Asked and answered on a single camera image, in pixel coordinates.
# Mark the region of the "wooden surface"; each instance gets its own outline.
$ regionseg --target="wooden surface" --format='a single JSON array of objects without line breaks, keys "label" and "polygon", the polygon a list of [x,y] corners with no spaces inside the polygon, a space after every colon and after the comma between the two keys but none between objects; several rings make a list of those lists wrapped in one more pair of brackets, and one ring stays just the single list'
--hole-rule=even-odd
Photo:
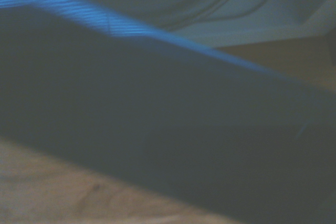
[{"label": "wooden surface", "polygon": [[[336,92],[324,38],[221,48]],[[237,224],[0,138],[1,223]]]}]

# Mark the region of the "dark panel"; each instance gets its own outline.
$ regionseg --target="dark panel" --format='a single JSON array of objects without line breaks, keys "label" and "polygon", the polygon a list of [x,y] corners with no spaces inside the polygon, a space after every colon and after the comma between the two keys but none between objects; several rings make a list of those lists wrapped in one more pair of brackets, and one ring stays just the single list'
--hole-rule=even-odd
[{"label": "dark panel", "polygon": [[332,64],[336,65],[336,28],[331,30],[325,38],[327,39]]}]

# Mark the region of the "beige floor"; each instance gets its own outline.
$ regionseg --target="beige floor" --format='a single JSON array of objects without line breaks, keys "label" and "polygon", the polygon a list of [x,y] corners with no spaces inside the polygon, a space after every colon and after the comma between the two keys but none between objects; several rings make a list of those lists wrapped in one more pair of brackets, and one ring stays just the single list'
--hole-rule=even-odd
[{"label": "beige floor", "polygon": [[[336,92],[324,38],[222,48]],[[0,139],[1,223],[237,224]]]}]

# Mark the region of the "wooden floor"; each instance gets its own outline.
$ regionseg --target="wooden floor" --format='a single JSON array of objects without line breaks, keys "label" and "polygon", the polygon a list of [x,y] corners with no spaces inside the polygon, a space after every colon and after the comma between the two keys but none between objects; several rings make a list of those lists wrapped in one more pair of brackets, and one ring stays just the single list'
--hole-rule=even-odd
[{"label": "wooden floor", "polygon": [[[220,50],[336,92],[323,37]],[[1,223],[237,224],[1,139]]]}]

